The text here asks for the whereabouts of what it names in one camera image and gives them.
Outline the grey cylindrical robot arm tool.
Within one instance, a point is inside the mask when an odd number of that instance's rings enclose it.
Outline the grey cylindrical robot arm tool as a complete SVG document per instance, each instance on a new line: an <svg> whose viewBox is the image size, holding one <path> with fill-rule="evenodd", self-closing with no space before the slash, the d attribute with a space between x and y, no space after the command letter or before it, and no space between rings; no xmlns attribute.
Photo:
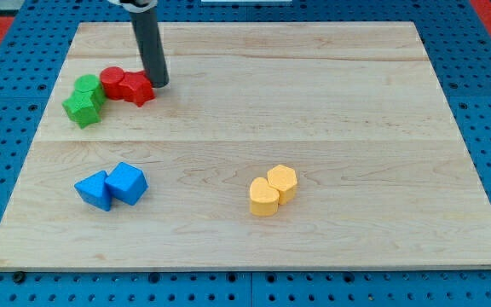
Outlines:
<svg viewBox="0 0 491 307"><path fill-rule="evenodd" d="M154 88L163 88L169 81L159 23L157 0L108 0L126 10L147 78Z"/></svg>

